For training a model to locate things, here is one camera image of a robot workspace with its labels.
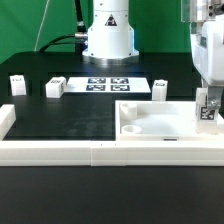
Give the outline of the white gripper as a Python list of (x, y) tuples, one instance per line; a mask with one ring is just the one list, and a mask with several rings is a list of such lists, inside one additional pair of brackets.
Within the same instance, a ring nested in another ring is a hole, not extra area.
[(209, 109), (221, 107), (224, 86), (224, 21), (207, 21), (199, 33), (190, 34), (192, 60), (206, 81)]

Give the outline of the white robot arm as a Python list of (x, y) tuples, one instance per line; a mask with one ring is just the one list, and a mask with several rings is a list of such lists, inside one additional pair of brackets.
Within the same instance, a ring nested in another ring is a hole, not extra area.
[[(93, 0), (93, 23), (87, 32), (86, 62), (108, 65), (135, 62), (129, 0)], [(221, 107), (224, 91), (224, 0), (181, 0), (181, 20), (190, 24), (192, 60), (208, 89), (207, 107)]]

